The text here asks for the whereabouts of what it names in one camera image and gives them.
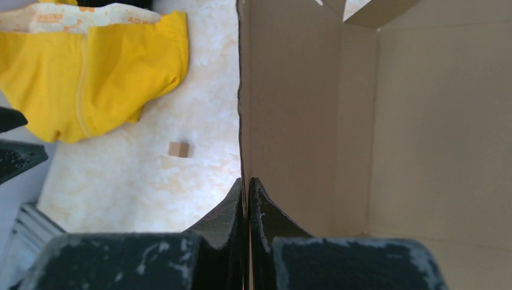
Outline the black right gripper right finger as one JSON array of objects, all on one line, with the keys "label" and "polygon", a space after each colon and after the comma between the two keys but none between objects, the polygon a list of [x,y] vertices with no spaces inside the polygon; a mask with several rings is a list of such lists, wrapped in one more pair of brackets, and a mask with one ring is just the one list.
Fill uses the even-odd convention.
[{"label": "black right gripper right finger", "polygon": [[431,252],[413,239],[315,237],[252,178],[248,191],[255,289],[446,289]]}]

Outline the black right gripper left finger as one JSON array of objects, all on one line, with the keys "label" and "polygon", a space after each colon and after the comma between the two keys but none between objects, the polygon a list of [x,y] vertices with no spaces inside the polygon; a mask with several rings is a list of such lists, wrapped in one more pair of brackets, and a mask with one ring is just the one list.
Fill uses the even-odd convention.
[{"label": "black right gripper left finger", "polygon": [[241,289],[242,181],[179,233],[65,233],[17,289]]}]

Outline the brown cardboard box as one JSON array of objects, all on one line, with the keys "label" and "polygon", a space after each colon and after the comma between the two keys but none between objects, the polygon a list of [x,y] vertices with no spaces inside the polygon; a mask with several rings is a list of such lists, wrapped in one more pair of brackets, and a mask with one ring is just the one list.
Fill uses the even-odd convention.
[{"label": "brown cardboard box", "polygon": [[413,239],[511,288],[511,2],[238,1],[240,149],[315,237]]}]

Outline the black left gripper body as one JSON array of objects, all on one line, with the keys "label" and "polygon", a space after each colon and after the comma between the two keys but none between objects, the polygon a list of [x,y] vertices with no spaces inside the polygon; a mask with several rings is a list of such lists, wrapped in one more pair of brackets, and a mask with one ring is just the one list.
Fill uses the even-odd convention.
[{"label": "black left gripper body", "polygon": [[[28,124],[22,112],[1,106],[1,133]],[[45,162],[44,145],[1,139],[1,184]]]}]

